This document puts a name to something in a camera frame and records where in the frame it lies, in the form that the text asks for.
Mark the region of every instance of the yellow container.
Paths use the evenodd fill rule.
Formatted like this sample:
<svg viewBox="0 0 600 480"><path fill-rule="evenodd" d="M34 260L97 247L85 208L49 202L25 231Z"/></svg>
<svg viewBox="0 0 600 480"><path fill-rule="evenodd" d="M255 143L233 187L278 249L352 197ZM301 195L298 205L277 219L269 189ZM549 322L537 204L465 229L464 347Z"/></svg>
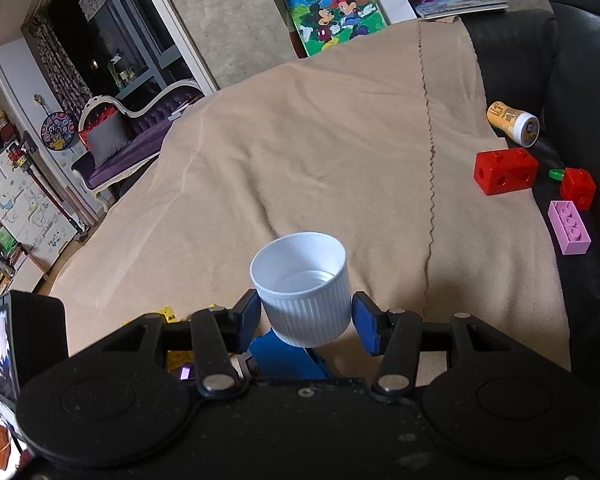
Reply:
<svg viewBox="0 0 600 480"><path fill-rule="evenodd" d="M510 108L502 101L496 101L489 107L487 120L524 148L532 146L538 140L540 132L538 118L524 110Z"/></svg>

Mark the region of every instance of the beige blanket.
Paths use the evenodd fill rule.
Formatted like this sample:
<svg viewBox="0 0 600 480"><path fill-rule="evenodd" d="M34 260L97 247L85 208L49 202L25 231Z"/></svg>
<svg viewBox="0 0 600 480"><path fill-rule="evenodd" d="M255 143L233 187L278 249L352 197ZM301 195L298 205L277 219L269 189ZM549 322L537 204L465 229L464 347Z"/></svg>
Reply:
<svg viewBox="0 0 600 480"><path fill-rule="evenodd" d="M554 252L531 192L486 197L472 179L475 153L503 147L485 108L461 23L417 22L198 102L56 281L70 351L167 305L179 317L232 306L260 247L317 230L344 243L352 287L381 308L430 320L472 312L568 365ZM352 326L321 352L343 374L369 376L377 363Z"/></svg>

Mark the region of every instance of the dartboard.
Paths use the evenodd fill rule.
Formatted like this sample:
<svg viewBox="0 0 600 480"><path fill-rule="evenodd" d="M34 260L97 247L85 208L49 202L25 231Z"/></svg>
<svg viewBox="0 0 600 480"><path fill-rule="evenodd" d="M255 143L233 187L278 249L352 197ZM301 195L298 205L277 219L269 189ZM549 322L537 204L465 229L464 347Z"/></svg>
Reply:
<svg viewBox="0 0 600 480"><path fill-rule="evenodd" d="M40 137L50 150L65 150L74 140L76 127L74 119L64 112L49 114L40 128Z"/></svg>

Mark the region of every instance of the magazine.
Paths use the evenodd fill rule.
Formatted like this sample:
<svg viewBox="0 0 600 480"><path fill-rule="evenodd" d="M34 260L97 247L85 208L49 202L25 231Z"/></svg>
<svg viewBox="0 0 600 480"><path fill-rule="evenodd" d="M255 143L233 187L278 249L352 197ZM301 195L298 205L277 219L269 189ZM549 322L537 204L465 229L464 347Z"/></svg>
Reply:
<svg viewBox="0 0 600 480"><path fill-rule="evenodd" d="M485 10L504 10L509 7L505 0L440 0L427 2L416 7L416 12L425 20L435 20L455 14L481 12Z"/></svg>

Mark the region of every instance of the white ornate frame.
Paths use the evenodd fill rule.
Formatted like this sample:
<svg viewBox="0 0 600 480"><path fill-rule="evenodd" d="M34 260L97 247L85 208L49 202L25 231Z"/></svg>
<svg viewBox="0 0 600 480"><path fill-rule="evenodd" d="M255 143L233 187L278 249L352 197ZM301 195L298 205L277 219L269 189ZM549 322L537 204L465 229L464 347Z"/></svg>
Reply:
<svg viewBox="0 0 600 480"><path fill-rule="evenodd" d="M84 106L84 110L82 111L82 115L80 116L80 122L78 123L78 131L81 132L84 129L84 123L86 122L87 117L89 116L91 111L98 105L101 105L103 103L113 104L120 111L120 113L126 115L129 118L135 119L135 118L141 117L142 115L147 113L160 99L162 99L165 95L167 95L173 89L179 88L181 86L191 86L193 88L197 88L198 90L200 90L200 92L202 92L202 90L200 89L200 85L198 85L198 83L196 83L193 79L183 79L181 81L176 81L175 83L167 86L167 88L162 90L156 97L154 97L151 100L151 102L149 102L149 104L147 106L145 106L139 112L132 112L131 110L128 110L128 108L125 108L125 106L120 101L118 101L115 97L111 97L108 95L101 95L101 96L93 97L93 98L89 99L87 104ZM102 206L104 207L104 211L107 212L109 210L110 203L101 195L101 193L105 189L107 189L109 186L111 186L112 184L115 184L116 182L120 182L121 180L124 180L127 177L133 175L137 170L142 168L142 166L144 166L150 160L156 158L158 155L160 155L159 152L155 153L151 156L148 156L147 158L141 160L137 164L134 164L131 168L128 168L128 170L125 170L122 173L117 174L116 176L110 178L109 180L107 180L103 184L100 184L100 186L98 186L94 189L90 189L87 186L87 183L84 181L84 179L79 171L72 170L72 173L82 183L82 186L84 187L84 189L87 189L89 191L89 193L91 193L91 195L94 197L94 199L98 200L102 204Z"/></svg>

